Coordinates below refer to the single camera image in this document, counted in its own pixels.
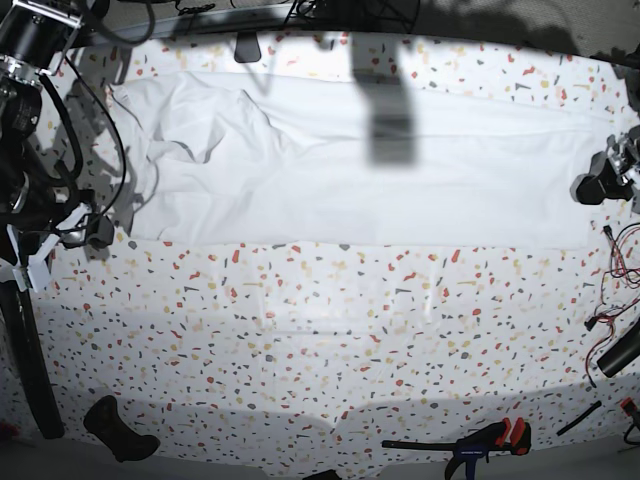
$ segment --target speckled tablecloth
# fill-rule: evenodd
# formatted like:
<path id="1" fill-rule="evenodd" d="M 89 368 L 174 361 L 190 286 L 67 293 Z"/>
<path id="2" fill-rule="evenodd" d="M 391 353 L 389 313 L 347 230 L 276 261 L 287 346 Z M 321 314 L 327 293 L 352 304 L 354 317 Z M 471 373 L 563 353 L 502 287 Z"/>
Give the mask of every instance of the speckled tablecloth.
<path id="1" fill-rule="evenodd" d="M 276 32 L 260 34 L 260 62 L 240 65 L 234 44 L 234 35 L 156 40 L 75 59 L 96 87 L 187 69 L 250 74 L 265 89 L 266 74 L 373 75 L 608 115 L 621 129 L 638 123 L 612 68 L 584 58 L 426 37 Z M 113 141 L 72 82 L 65 66 L 56 84 L 85 144 L 83 181 L 107 198 L 119 169 Z M 66 149 L 65 135 L 48 99 L 43 112 L 39 148 L 50 159 Z M 119 218 L 127 213 L 118 207 Z M 392 462 L 440 460 L 446 455 L 383 450 L 380 441 L 452 441 L 505 416 L 531 422 L 536 449 L 619 434 L 627 420 L 616 402 L 640 389 L 638 365 L 611 381 L 595 373 L 598 388 L 589 387 L 584 357 L 605 332 L 588 333 L 583 322 L 608 262 L 601 228 L 617 231 L 632 218 L 624 202 L 597 208 L 580 251 L 190 248 L 134 241 L 122 230 L 108 252 L 58 248 L 55 280 L 34 308 L 67 437 L 96 441 L 81 422 L 107 393 L 138 432 L 161 439 L 161 455 L 272 475 L 334 468 L 358 477 Z M 605 292 L 633 298 L 612 282 Z M 624 315 L 618 330 L 634 317 Z M 28 432 L 10 366 L 0 375 L 0 417 Z M 556 437 L 596 399 L 605 408 Z"/>

